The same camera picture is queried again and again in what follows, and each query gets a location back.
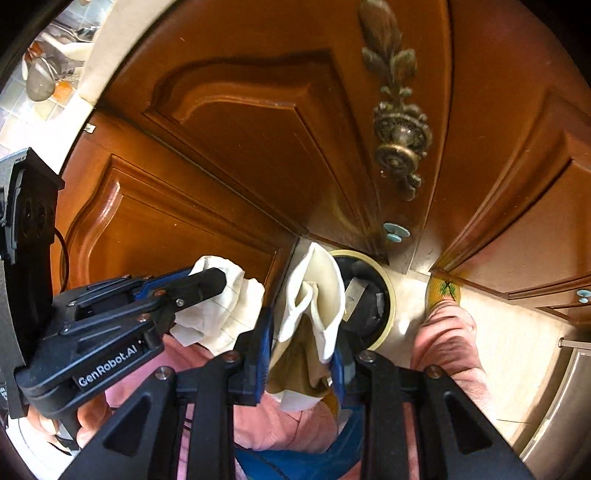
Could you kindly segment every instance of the raised panel cabinet door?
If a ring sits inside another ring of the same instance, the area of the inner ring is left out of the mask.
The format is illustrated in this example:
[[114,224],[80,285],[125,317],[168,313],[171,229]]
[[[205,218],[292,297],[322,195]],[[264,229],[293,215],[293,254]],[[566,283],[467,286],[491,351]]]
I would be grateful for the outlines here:
[[451,274],[509,296],[587,276],[591,148],[583,146],[582,155],[569,152],[558,177],[537,202]]
[[413,268],[497,294],[587,274],[589,85],[522,2],[449,5],[453,99]]
[[[118,275],[161,275],[202,255],[240,265],[272,299],[296,238],[256,206],[130,124],[105,113],[68,159],[56,226],[70,287]],[[64,274],[52,249],[54,287]]]
[[[410,265],[431,200],[451,78],[444,1],[390,2],[416,48],[412,103],[433,145],[412,202],[374,160],[384,79],[363,62],[361,0],[180,0],[126,60],[103,101],[299,235]],[[388,20],[377,20],[387,27]],[[388,31],[380,31],[384,37]],[[403,247],[384,222],[411,231]]]

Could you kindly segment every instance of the beige floor tile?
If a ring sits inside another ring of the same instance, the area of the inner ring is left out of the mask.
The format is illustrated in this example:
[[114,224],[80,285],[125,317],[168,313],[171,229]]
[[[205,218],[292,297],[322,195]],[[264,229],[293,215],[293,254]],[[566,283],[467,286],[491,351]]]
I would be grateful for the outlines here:
[[524,432],[524,430],[528,427],[527,423],[520,423],[517,421],[505,421],[505,420],[497,420],[495,422],[495,427],[501,435],[505,438],[505,440],[511,445],[512,447],[515,445],[515,442],[519,439],[520,435]]
[[462,306],[478,326],[476,343],[500,420],[528,422],[560,353],[564,323],[467,288]]
[[408,368],[413,342],[425,316],[428,277],[411,271],[402,275],[385,267],[396,293],[396,314],[392,331],[378,352],[399,367]]
[[[407,367],[424,318],[428,277],[417,272],[387,272],[394,284],[397,311],[394,327],[378,351]],[[462,288],[462,306],[478,326],[480,360],[488,374],[497,418],[506,423],[539,423],[566,367],[559,361],[564,355],[557,341],[561,336],[574,337],[574,329],[558,318],[468,288]]]

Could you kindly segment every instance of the screw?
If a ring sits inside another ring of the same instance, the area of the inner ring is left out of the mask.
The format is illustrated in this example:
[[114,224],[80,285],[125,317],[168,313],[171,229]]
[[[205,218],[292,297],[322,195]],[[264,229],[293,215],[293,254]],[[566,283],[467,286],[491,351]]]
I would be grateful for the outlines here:
[[240,352],[238,350],[230,350],[229,352],[226,352],[222,355],[223,360],[227,363],[227,364],[233,364],[235,362],[238,362],[240,360]]
[[158,380],[166,380],[167,378],[170,378],[173,373],[174,370],[170,367],[158,367],[154,376],[158,378]]
[[375,362],[376,355],[375,352],[372,352],[371,350],[363,350],[359,353],[359,355],[357,355],[357,358],[366,364],[373,364]]
[[425,369],[425,373],[427,374],[427,376],[429,378],[436,380],[436,379],[441,378],[443,376],[443,369],[438,365],[429,365]]

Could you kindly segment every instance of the white towel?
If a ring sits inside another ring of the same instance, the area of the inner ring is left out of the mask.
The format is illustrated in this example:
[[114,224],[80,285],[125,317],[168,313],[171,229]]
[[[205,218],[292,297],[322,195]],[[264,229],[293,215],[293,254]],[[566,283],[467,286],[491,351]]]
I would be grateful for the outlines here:
[[219,295],[177,312],[170,333],[183,346],[200,343],[214,355],[231,350],[238,335],[255,327],[265,293],[256,279],[244,279],[244,270],[226,258],[207,255],[195,263],[189,275],[208,268],[226,274]]
[[[270,368],[287,350],[303,314],[312,323],[318,359],[321,364],[327,365],[335,351],[336,336],[344,312],[345,286],[339,266],[321,245],[312,243],[285,285],[285,310]],[[306,410],[320,401],[320,398],[291,390],[272,396],[281,403],[283,411]]]

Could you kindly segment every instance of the cabinet knob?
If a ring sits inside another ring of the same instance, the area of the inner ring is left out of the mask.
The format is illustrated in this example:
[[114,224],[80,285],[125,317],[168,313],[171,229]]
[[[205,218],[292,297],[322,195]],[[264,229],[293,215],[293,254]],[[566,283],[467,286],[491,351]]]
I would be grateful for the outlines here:
[[386,222],[384,224],[384,230],[386,230],[388,233],[395,233],[400,238],[408,238],[410,236],[410,231],[408,228],[404,228],[397,223]]
[[386,238],[396,244],[399,244],[402,241],[402,239],[395,233],[387,233]]
[[403,238],[408,238],[410,236],[408,228],[404,228],[397,223],[386,222],[384,224],[384,230],[386,230],[386,239],[397,244],[399,244]]
[[577,290],[577,295],[579,296],[579,303],[588,303],[589,297],[591,297],[591,291],[585,289]]
[[367,44],[361,49],[363,61],[382,77],[381,92],[388,98],[374,108],[374,130],[381,142],[375,160],[396,177],[400,196],[410,201],[422,182],[415,173],[418,164],[433,142],[427,115],[417,105],[404,102],[413,92],[404,84],[417,72],[417,56],[411,48],[402,49],[398,21],[386,2],[363,0],[359,22]]

